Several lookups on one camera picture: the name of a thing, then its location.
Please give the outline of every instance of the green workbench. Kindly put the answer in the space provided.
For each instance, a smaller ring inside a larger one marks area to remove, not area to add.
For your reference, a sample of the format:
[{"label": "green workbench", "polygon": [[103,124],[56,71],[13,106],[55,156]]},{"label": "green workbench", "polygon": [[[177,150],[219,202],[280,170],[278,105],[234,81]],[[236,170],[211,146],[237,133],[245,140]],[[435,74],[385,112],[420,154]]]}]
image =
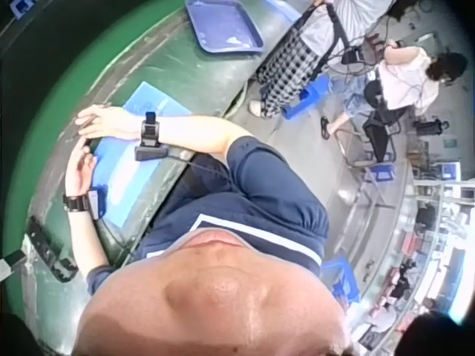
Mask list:
[{"label": "green workbench", "polygon": [[[197,45],[185,11],[178,10],[134,42],[124,46],[125,49],[118,56],[104,65],[104,71],[82,100],[78,98],[80,103],[74,103],[74,109],[71,105],[66,122],[62,123],[66,127],[59,133],[28,212],[45,227],[51,245],[58,251],[61,250],[63,255],[72,255],[68,220],[62,208],[61,197],[65,165],[74,144],[68,138],[76,131],[71,121],[67,120],[71,120],[80,108],[93,102],[109,101],[114,105],[123,105],[144,80],[194,113],[224,115],[247,79],[290,26],[286,17],[264,0],[242,2],[266,43],[263,55],[216,56],[203,52]],[[294,2],[296,8],[302,8],[302,3],[308,1]],[[157,13],[159,6],[159,2],[148,4],[117,26],[124,28],[126,23],[130,26],[139,19],[143,22],[143,17]],[[101,39],[101,43],[108,43],[113,36],[115,33],[112,30]],[[93,60],[94,52],[88,55]],[[66,80],[62,82],[62,87],[67,85],[72,83]],[[50,99],[49,105],[42,112],[43,118],[55,111],[54,105],[58,102],[61,91],[62,88],[58,88],[56,97],[53,95]],[[191,152],[181,150],[176,150],[173,154],[184,159],[190,159],[192,155]],[[120,230],[112,225],[105,226],[104,222],[97,224],[99,236],[112,263],[122,264],[128,256],[128,252],[122,248],[133,250],[140,241],[151,218],[184,167],[183,163],[163,160],[145,185]],[[68,353],[73,345],[79,317],[89,299],[85,281],[77,275],[69,283],[58,282],[31,246],[25,248],[29,255],[29,263],[22,274],[25,320],[33,333],[49,348]]]}]

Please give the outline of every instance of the blue plastic stool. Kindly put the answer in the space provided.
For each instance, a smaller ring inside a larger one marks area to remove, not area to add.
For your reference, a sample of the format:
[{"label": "blue plastic stool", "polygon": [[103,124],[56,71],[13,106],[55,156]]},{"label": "blue plastic stool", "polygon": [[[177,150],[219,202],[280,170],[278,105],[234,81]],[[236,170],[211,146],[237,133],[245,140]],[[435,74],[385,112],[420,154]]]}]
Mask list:
[{"label": "blue plastic stool", "polygon": [[321,273],[324,274],[325,271],[335,270],[335,268],[340,268],[343,273],[341,279],[333,285],[333,297],[346,297],[348,303],[359,303],[360,292],[358,284],[348,260],[340,257],[337,260],[324,262],[321,264]]},{"label": "blue plastic stool", "polygon": [[284,117],[287,120],[291,120],[313,105],[317,105],[320,99],[328,93],[329,85],[330,79],[328,76],[323,75],[319,76],[314,82],[310,82],[310,84],[301,91],[299,95],[300,102],[294,107],[285,107]]},{"label": "blue plastic stool", "polygon": [[10,4],[10,9],[16,19],[19,20],[34,4],[34,0],[13,0]]},{"label": "blue plastic stool", "polygon": [[376,165],[370,170],[374,173],[376,182],[390,182],[394,180],[395,174],[393,165]]}]

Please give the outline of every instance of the blue paper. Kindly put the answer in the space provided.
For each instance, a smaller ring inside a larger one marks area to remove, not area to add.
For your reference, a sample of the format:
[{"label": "blue paper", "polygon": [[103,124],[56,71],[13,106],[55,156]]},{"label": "blue paper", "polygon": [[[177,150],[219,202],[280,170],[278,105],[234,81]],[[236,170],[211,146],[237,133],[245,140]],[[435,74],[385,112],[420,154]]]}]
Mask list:
[{"label": "blue paper", "polygon": [[[157,115],[162,116],[191,113],[190,110],[147,82],[140,83],[123,107],[130,113],[144,116],[144,118],[147,111],[159,110]],[[94,152],[98,163],[94,170],[93,187],[100,187],[107,192],[103,219],[109,220],[118,228],[124,226],[140,192],[160,164],[158,159],[136,162],[134,148],[139,143],[139,141],[106,137],[101,140]]]},{"label": "blue paper", "polygon": [[292,23],[296,22],[302,14],[299,13],[296,9],[294,9],[291,5],[289,5],[284,0],[266,0],[269,4],[279,10],[281,13],[285,15]]}]

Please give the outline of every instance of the plaid skirt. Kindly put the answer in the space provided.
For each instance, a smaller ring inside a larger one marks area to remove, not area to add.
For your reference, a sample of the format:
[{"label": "plaid skirt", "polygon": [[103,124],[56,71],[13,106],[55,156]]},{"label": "plaid skirt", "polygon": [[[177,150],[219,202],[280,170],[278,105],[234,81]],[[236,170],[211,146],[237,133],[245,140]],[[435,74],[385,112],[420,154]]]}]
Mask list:
[{"label": "plaid skirt", "polygon": [[261,89],[261,114],[277,116],[309,84],[318,65],[318,56],[300,37],[299,27],[292,27],[274,53],[256,73]]}]

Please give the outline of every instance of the hand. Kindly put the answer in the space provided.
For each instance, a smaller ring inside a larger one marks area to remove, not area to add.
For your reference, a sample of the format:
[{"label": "hand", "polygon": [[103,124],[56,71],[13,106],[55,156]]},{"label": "hand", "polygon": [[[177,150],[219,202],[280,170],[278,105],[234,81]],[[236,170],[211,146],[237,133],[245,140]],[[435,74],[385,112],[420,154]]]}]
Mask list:
[{"label": "hand", "polygon": [[399,48],[398,44],[393,39],[388,40],[386,45],[392,48]]},{"label": "hand", "polygon": [[81,137],[74,146],[65,175],[65,194],[67,197],[80,197],[91,188],[92,174],[97,157],[85,146],[86,138]]},{"label": "hand", "polygon": [[142,122],[145,118],[133,115],[124,108],[92,105],[77,115],[76,125],[84,125],[89,119],[93,122],[79,134],[88,139],[98,137],[116,137],[117,139],[140,139]]}]

